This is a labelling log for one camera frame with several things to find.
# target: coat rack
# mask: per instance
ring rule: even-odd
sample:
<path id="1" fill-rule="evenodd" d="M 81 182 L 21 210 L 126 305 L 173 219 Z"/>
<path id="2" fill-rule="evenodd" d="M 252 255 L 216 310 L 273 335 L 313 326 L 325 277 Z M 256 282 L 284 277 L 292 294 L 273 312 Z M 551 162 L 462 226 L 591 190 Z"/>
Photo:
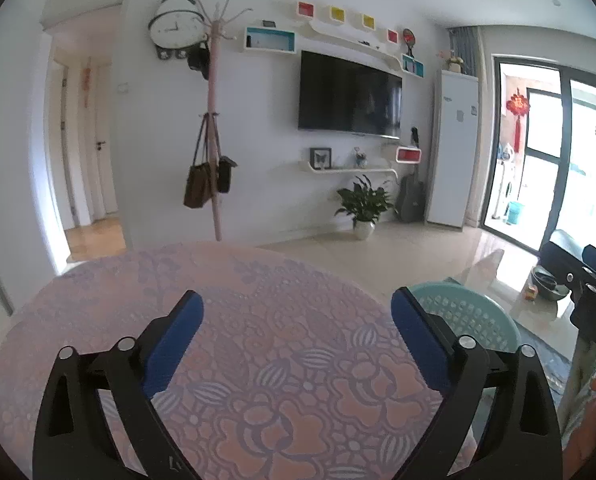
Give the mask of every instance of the coat rack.
<path id="1" fill-rule="evenodd" d="M 220 10 L 220 5 L 216 4 L 216 10 L 214 10 L 214 17 L 211 19 L 209 14 L 204 10 L 203 3 L 200 0 L 196 0 L 196 6 L 204 16 L 203 25 L 208 29 L 209 40 L 210 40 L 210 63 L 209 63 L 209 88 L 207 91 L 207 113 L 209 117 L 215 117 L 216 113 L 216 77 L 218 70 L 218 55 L 220 53 L 220 38 L 226 40 L 235 40 L 235 36 L 227 36 L 224 33 L 226 25 L 231 23 L 233 20 L 253 10 L 247 8 L 236 14 L 232 19 L 226 20 L 224 14 L 227 11 L 229 5 L 227 0 L 224 3 L 224 7 Z M 216 122 L 210 120 L 207 128 L 208 137 L 208 148 L 209 148 L 209 168 L 210 168 L 210 181 L 212 189 L 212 211 L 214 213 L 214 230 L 216 231 L 216 241 L 222 240 L 222 226 L 220 224 L 220 202 L 218 197 L 218 181 L 217 181 L 217 166 L 218 166 L 218 147 L 216 144 Z"/>

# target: washing machine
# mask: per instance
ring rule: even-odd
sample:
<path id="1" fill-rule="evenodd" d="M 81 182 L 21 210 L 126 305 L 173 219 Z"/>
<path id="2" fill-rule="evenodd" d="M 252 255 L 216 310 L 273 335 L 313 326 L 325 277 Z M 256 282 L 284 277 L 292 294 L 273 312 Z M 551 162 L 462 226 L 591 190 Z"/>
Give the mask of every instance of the washing machine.
<path id="1" fill-rule="evenodd" d="M 501 218 L 507 212 L 507 205 L 513 200 L 515 172 L 513 159 L 496 161 L 489 209 L 492 218 Z"/>

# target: wooden floor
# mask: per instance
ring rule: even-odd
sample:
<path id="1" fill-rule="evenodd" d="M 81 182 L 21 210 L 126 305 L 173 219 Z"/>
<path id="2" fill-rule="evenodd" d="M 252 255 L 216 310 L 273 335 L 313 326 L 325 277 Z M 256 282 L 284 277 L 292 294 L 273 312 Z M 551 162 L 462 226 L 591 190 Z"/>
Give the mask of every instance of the wooden floor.
<path id="1" fill-rule="evenodd" d="M 68 262 L 86 262 L 124 253 L 123 229 L 118 218 L 105 218 L 85 227 L 65 231 L 72 255 Z"/>

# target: green leaves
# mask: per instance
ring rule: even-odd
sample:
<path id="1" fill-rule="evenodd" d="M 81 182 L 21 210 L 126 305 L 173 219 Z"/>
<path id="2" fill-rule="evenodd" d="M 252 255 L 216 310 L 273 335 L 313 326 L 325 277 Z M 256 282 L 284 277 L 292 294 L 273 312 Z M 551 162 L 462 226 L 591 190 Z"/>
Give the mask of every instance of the green leaves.
<path id="1" fill-rule="evenodd" d="M 389 202 L 389 195 L 381 186 L 373 189 L 372 182 L 366 175 L 362 178 L 356 177 L 358 182 L 354 183 L 354 189 L 339 189 L 338 195 L 342 203 L 336 215 L 347 213 L 353 215 L 355 221 L 377 222 L 380 214 L 387 211 L 393 204 Z"/>

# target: round table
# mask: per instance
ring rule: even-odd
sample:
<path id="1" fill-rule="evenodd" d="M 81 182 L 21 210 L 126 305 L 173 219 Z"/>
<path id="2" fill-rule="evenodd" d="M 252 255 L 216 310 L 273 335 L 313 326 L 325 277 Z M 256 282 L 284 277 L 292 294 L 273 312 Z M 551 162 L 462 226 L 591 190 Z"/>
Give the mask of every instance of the round table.
<path id="1" fill-rule="evenodd" d="M 0 442 L 22 471 L 57 351 L 138 336 L 188 289 L 203 323 L 153 404 L 204 480 L 393 477 L 442 399 L 389 308 L 282 254 L 214 242 L 82 264 L 15 314 L 0 343 Z M 125 464 L 142 472 L 101 399 Z"/>

